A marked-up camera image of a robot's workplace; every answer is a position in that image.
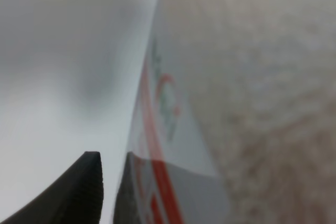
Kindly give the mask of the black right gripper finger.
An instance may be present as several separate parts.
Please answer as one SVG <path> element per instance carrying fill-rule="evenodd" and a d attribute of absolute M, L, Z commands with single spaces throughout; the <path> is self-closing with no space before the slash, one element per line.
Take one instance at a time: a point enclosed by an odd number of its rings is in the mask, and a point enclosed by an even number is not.
<path fill-rule="evenodd" d="M 99 152 L 84 152 L 40 195 L 2 223 L 99 223 L 104 198 Z"/>

